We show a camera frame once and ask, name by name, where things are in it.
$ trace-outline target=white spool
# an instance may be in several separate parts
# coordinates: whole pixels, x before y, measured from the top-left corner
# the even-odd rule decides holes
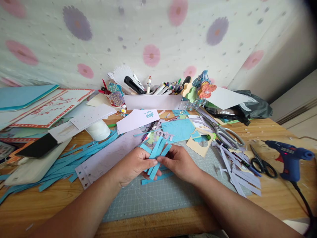
[[[110,135],[110,129],[103,120],[97,121],[86,129],[95,141],[106,139]]]

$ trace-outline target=purple flower pattern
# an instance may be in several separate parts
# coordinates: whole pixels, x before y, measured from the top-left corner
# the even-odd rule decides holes
[[[209,27],[207,43],[212,46],[219,44],[227,33],[228,27],[229,22],[226,17],[217,18]]]
[[[64,22],[70,32],[81,40],[90,40],[92,32],[85,15],[74,6],[63,8]]]

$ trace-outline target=floral wallpaper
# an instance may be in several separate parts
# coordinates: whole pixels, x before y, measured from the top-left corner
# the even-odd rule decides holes
[[[258,43],[278,40],[294,2],[0,0],[0,81],[99,89],[125,64],[153,84],[206,69],[226,88],[239,70],[261,67],[272,46]]]

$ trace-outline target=hand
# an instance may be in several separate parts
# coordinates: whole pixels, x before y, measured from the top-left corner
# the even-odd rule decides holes
[[[182,146],[172,145],[166,157],[159,156],[158,162],[169,168],[180,179],[195,184],[199,181],[202,170]]]
[[[111,169],[111,173],[117,177],[121,187],[126,187],[141,173],[146,179],[150,179],[145,176],[145,172],[143,170],[157,165],[158,162],[156,159],[148,159],[149,156],[150,154],[148,152],[140,147],[137,147]],[[156,174],[161,176],[162,172],[158,170]]]

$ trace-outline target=black plastic bag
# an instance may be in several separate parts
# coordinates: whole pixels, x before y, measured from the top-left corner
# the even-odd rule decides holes
[[[268,118],[273,114],[273,109],[262,98],[251,93],[250,90],[238,90],[236,93],[250,96],[253,102],[244,102],[237,106],[222,110],[216,107],[205,106],[206,110],[217,117],[238,120],[248,126],[251,118]]]

